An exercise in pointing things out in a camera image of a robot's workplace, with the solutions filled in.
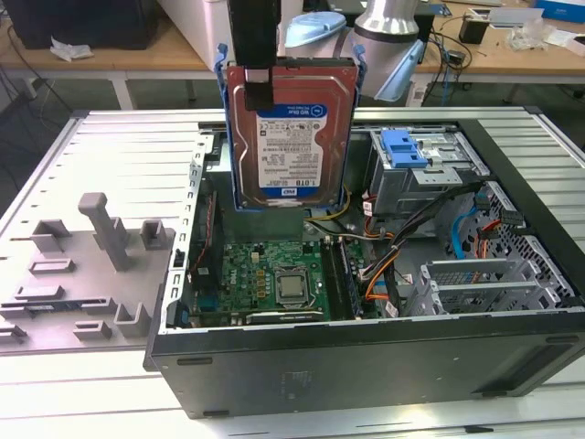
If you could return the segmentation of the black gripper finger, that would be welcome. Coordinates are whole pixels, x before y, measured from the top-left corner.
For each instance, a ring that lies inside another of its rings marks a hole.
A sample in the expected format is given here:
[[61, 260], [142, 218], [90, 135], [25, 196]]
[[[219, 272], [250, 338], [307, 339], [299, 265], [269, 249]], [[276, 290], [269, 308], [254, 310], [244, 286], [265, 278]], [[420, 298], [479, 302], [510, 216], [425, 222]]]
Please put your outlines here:
[[236, 64], [244, 69], [247, 110], [271, 110], [272, 68], [277, 63], [280, 2], [229, 0], [229, 22]]

